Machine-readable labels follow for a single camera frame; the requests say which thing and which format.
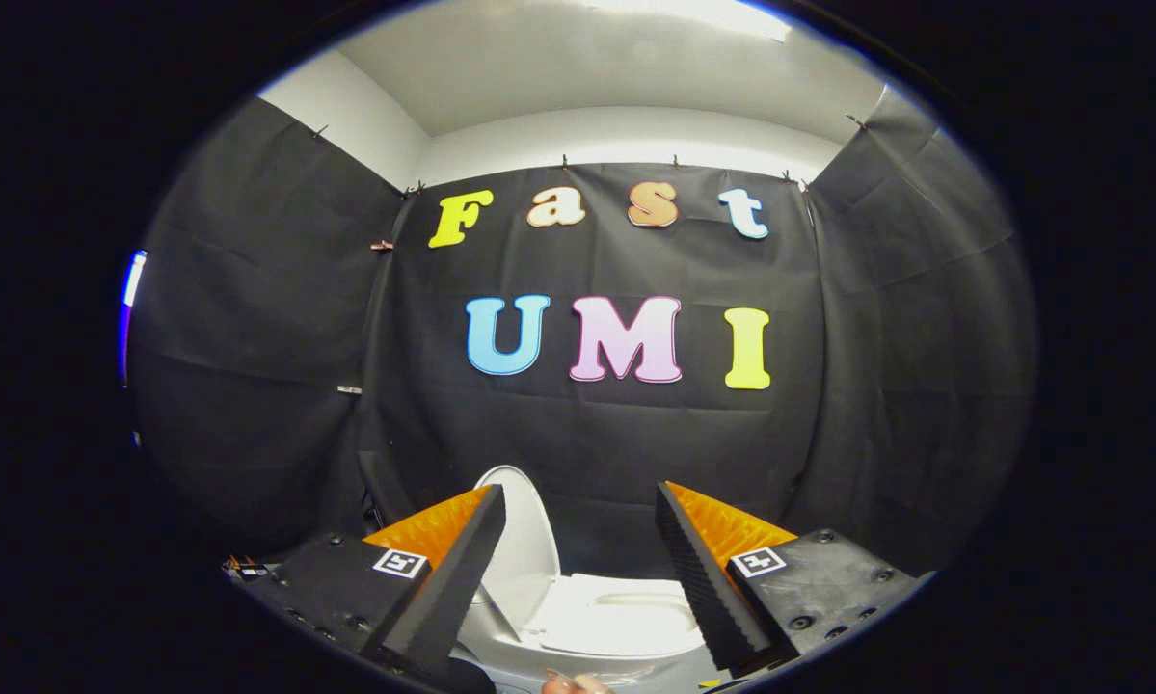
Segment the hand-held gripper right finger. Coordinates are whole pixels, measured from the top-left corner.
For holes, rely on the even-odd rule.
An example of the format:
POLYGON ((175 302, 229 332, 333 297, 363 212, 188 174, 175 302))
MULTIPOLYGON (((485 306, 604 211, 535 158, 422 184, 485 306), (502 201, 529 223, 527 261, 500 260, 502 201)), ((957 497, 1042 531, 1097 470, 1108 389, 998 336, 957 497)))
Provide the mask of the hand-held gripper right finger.
POLYGON ((927 584, 821 527, 796 536, 664 480, 654 519, 717 669, 759 675, 820 657, 927 584))

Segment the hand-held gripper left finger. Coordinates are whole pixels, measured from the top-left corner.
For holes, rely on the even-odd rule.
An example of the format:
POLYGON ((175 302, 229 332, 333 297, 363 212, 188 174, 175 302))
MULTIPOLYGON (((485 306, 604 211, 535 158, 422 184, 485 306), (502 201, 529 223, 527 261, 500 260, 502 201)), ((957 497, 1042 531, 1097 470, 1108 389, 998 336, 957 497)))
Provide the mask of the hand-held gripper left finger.
POLYGON ((501 539, 498 483, 358 539, 331 533, 249 567, 249 596, 295 632, 401 688, 489 688, 458 633, 501 539))

